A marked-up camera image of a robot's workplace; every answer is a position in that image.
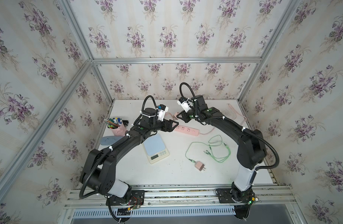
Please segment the pink power strip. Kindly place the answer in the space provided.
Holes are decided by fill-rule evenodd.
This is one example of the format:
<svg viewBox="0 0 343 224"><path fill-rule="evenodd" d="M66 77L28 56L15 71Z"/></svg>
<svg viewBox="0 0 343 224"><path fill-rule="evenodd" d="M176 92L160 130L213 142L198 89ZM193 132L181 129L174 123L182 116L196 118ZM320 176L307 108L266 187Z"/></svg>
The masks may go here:
<svg viewBox="0 0 343 224"><path fill-rule="evenodd" d="M183 133L183 134L188 134L188 135L191 135L191 136L198 136L199 135L199 130L198 129L191 128L191 127L186 127L186 126L183 126L183 125L178 125L174 129L174 131L180 132L180 133Z"/></svg>

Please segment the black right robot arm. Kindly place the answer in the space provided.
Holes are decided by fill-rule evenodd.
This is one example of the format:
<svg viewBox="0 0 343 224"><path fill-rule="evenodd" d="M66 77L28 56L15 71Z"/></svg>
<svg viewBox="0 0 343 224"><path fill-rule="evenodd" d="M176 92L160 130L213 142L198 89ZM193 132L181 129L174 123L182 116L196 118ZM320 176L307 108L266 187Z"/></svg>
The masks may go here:
<svg viewBox="0 0 343 224"><path fill-rule="evenodd" d="M188 123L195 120L202 125L211 125L234 140L238 145L239 170L232 184L232 192L240 195L252 189L259 170L277 168L280 158L260 130L250 130L226 117L215 107L208 107L202 95L196 95L191 86L182 82L179 86L181 98L178 104L183 111L178 118Z"/></svg>

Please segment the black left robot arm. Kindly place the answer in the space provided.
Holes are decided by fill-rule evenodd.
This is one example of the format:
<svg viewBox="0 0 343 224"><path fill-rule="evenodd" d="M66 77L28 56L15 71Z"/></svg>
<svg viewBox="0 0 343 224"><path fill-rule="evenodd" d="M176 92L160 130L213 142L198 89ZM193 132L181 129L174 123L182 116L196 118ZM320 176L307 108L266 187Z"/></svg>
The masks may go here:
<svg viewBox="0 0 343 224"><path fill-rule="evenodd" d="M82 187L79 199L100 194L125 198L128 201L131 186L116 179L116 166L128 152L158 131L172 132L176 128L178 122L164 119L166 112L166 105L157 105L153 96L147 96L140 115L121 139L102 150L90 151L80 175Z"/></svg>

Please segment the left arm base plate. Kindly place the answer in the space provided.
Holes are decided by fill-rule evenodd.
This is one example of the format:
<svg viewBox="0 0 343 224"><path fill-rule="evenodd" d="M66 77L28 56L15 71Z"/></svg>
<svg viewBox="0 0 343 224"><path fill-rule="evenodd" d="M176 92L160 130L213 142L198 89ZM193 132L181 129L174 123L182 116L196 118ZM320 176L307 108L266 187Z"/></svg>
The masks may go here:
<svg viewBox="0 0 343 224"><path fill-rule="evenodd" d="M107 197L106 206L128 206L131 209L138 209L144 204L144 197L144 190L130 190L124 197Z"/></svg>

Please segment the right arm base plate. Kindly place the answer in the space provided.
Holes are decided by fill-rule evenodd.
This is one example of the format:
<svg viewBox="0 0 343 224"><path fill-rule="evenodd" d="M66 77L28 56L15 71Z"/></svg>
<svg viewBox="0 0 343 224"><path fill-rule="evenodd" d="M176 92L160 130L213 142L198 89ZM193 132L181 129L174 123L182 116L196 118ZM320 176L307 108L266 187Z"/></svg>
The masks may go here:
<svg viewBox="0 0 343 224"><path fill-rule="evenodd" d="M258 201L252 188L240 191L238 188L220 188L215 191L219 203L246 203L253 204Z"/></svg>

